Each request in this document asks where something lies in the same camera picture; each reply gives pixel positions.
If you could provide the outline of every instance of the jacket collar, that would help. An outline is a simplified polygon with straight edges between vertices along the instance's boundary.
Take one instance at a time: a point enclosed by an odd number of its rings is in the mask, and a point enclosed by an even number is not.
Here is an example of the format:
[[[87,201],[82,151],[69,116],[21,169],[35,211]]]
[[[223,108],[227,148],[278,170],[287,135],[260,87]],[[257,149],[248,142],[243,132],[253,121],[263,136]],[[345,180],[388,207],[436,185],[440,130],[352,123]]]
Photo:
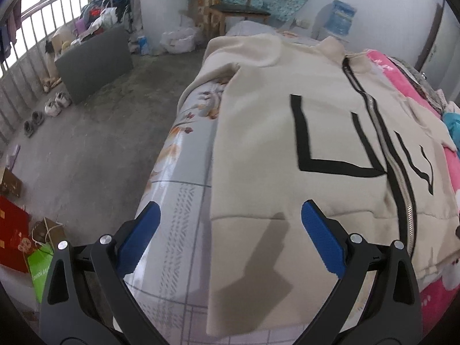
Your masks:
[[[331,61],[342,66],[342,61],[347,55],[345,47],[342,43],[329,36],[315,46],[322,54],[328,57]],[[365,52],[357,54],[348,54],[350,58],[350,66],[354,73],[360,74],[372,70],[371,61],[366,56]]]

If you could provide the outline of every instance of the pink cloth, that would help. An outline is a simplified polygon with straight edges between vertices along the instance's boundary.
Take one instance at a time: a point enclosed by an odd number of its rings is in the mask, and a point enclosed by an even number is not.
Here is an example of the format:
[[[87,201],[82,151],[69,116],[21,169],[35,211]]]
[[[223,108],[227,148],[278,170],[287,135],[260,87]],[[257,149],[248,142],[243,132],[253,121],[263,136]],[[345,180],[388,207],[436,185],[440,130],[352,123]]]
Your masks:
[[[399,69],[382,53],[370,50],[367,56],[378,65],[393,86],[406,97],[417,101],[441,119],[438,112],[427,100],[422,98]],[[460,201],[460,159],[456,152],[444,148],[452,188],[456,194],[457,205]],[[460,288],[460,264],[458,260],[442,270],[439,279],[431,283],[421,293],[423,332],[427,334],[446,312]]]
[[[8,36],[13,44],[16,44],[16,31],[21,28],[21,0],[18,0],[13,11],[6,22],[8,27]]]

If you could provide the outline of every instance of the black stripe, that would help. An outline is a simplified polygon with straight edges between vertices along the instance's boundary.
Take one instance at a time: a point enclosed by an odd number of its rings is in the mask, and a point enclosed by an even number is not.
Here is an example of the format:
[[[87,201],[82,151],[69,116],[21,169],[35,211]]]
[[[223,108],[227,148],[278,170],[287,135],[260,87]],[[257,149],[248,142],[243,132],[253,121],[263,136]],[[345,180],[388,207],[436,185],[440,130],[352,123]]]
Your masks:
[[[361,143],[363,143],[366,154],[369,157],[369,161],[371,161],[372,167],[384,173],[385,170],[383,169],[382,165],[380,164],[379,159],[375,155],[375,152],[372,149],[372,145],[370,144],[369,140],[364,134],[363,128],[361,127],[361,123],[359,121],[358,114],[356,114],[355,112],[352,112],[351,119],[353,120],[353,125],[355,126],[355,130],[358,133]]]
[[[305,115],[302,112],[302,96],[291,95],[291,110],[294,116],[295,136],[297,139],[298,168],[301,169],[311,159],[308,125]]]
[[[380,112],[378,110],[377,101],[372,96],[368,95],[366,93],[366,91],[364,90],[364,88],[361,86],[361,83],[356,78],[355,74],[353,73],[353,70],[350,67],[350,60],[349,60],[348,57],[345,57],[343,62],[342,62],[342,71],[344,72],[345,76],[347,77],[347,79],[350,82],[350,84],[353,87],[353,89],[355,89],[355,91],[362,96],[362,98],[364,100],[364,104],[366,105],[367,113],[369,114],[369,117],[370,117],[371,122],[372,122],[372,124],[374,126],[374,129],[377,131],[377,126],[375,125],[374,120],[371,117],[371,111],[370,111],[370,108],[369,108],[369,103],[367,101],[367,96],[371,97],[372,100],[373,100],[373,107],[374,107],[374,110],[375,110],[375,113],[376,113],[376,116],[377,116],[377,120],[379,122],[379,125],[380,125],[382,131],[383,131],[383,136],[384,136],[384,141],[381,141],[380,137],[379,137],[380,146],[381,146],[382,150],[383,150],[383,144],[385,144],[388,147],[388,150],[389,150],[390,154],[392,155],[392,157],[394,158],[396,163],[401,168],[401,172],[402,172],[402,174],[404,176],[404,180],[405,180],[406,185],[408,187],[409,196],[410,196],[411,202],[413,204],[412,213],[413,213],[414,233],[415,233],[414,238],[416,239],[416,235],[417,235],[417,209],[416,209],[415,197],[414,197],[413,191],[412,191],[412,186],[410,184],[406,169],[405,169],[401,159],[399,158],[399,156],[398,156],[398,154],[396,152],[396,149],[393,146],[393,143],[392,143],[392,141],[390,139],[390,135],[388,133],[388,130],[387,130],[386,126],[385,126],[385,123],[383,122],[383,118],[380,115]],[[408,244],[408,224],[407,224],[408,220],[407,220],[407,213],[406,213],[406,205],[404,204],[403,195],[402,195],[401,189],[399,188],[399,184],[397,182],[396,174],[395,174],[394,170],[392,169],[391,165],[389,164],[389,162],[388,162],[386,157],[385,157],[385,161],[386,161],[386,171],[387,171],[388,182],[390,184],[390,189],[392,190],[393,198],[394,198],[395,203],[396,203],[396,211],[397,211],[398,223],[399,223],[399,237],[404,242],[404,244],[407,245]]]
[[[409,151],[407,150],[406,146],[404,145],[404,142],[403,142],[403,139],[401,137],[401,135],[399,133],[397,133],[395,131],[395,134],[399,140],[399,143],[401,144],[401,147],[402,147],[402,150],[404,151],[404,154],[406,155],[407,157],[407,160],[409,162],[409,166],[414,170],[414,172],[423,180],[425,180],[427,183],[428,183],[428,191],[430,192],[431,195],[433,195],[433,180],[434,180],[434,177],[433,177],[433,166],[431,165],[431,162],[428,160],[428,158],[426,157],[425,155],[425,152],[423,151],[423,148],[422,146],[420,145],[420,149],[421,149],[421,152],[422,152],[422,155],[424,156],[424,158],[428,161],[428,163],[430,164],[430,167],[432,169],[432,181],[430,183],[430,177],[428,176],[427,173],[424,173],[422,171],[420,171],[414,164],[413,164],[413,161],[412,161],[412,157],[410,156],[409,154]]]
[[[332,160],[315,160],[311,158],[310,152],[310,136],[308,133],[308,123],[302,111],[302,96],[291,95],[291,109],[294,116],[295,135],[297,140],[297,158],[298,168],[300,171],[310,173],[324,173],[333,175],[347,175],[351,177],[379,177],[385,175],[385,171],[377,159],[377,156],[372,151],[369,141],[364,136],[364,132],[357,121],[358,129],[356,130],[361,142],[364,145],[372,168],[359,167],[354,164],[342,161]]]
[[[386,142],[386,145],[388,147],[388,150],[390,151],[390,154],[393,156],[393,159],[396,161],[396,164],[399,166],[400,170],[401,170],[401,173],[403,174],[403,177],[404,177],[404,181],[406,182],[406,186],[407,186],[407,189],[408,189],[408,192],[409,192],[409,197],[410,197],[410,202],[412,203],[412,217],[413,217],[413,232],[414,232],[414,235],[413,235],[413,238],[414,238],[414,246],[413,246],[413,249],[412,249],[412,253],[410,255],[410,257],[412,258],[413,256],[413,251],[415,250],[415,241],[417,240],[417,205],[415,203],[415,196],[413,194],[413,190],[412,190],[412,185],[410,183],[410,180],[409,180],[409,175],[407,174],[407,171],[406,171],[406,167],[404,166],[403,162],[401,161],[401,158],[399,158],[399,155],[393,145],[393,142],[390,138],[390,134],[388,133],[388,130],[385,126],[385,122],[383,121],[383,118],[380,114],[380,111],[379,111],[379,105],[377,103],[377,101],[374,99],[374,110],[375,110],[375,114],[377,116],[377,120],[379,121],[379,124],[380,124],[380,127],[382,128],[382,131],[383,131],[383,137],[385,139],[385,142]],[[398,204],[399,200],[396,200],[396,196],[395,196],[395,193],[393,194],[394,198],[395,198],[395,201],[396,201],[396,205]],[[406,237],[403,239],[403,242],[404,244],[408,244],[408,239],[407,239],[407,236],[408,236],[408,226],[407,226],[407,214],[406,214],[406,209],[405,209],[405,206],[404,206],[404,201],[402,200],[402,205],[398,206],[398,218],[399,218],[399,229],[400,229],[400,232],[401,232],[401,229],[404,229],[404,233],[403,235],[405,235]],[[401,222],[401,218],[400,218],[400,214],[404,214],[404,222]]]

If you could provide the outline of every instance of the gray cloth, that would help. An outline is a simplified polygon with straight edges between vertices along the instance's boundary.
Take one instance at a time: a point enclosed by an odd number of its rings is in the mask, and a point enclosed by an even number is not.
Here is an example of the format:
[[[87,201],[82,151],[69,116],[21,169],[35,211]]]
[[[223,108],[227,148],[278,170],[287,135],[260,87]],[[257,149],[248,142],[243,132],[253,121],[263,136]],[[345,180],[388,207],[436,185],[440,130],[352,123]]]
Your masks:
[[[6,60],[11,54],[10,37],[8,27],[4,25],[0,28],[0,62]]]
[[[406,77],[409,76],[412,80],[415,80],[417,84],[422,88],[424,95],[421,96],[428,101],[428,103],[435,109],[440,115],[444,114],[444,110],[447,107],[448,103],[446,99],[441,96],[439,93],[435,92],[431,85],[426,81],[426,79],[414,69],[410,64],[406,61],[401,60],[396,57],[389,57],[390,61],[392,61],[400,70],[402,70],[403,75]]]

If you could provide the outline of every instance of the wall outlet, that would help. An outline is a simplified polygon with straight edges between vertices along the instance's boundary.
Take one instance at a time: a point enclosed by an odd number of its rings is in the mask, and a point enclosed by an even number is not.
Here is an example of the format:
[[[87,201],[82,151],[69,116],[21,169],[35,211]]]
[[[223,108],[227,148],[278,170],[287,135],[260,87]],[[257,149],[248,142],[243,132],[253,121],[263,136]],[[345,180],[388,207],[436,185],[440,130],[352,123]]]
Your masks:
[[[310,28],[310,20],[309,19],[295,19],[294,24],[297,27],[303,28],[308,30]]]

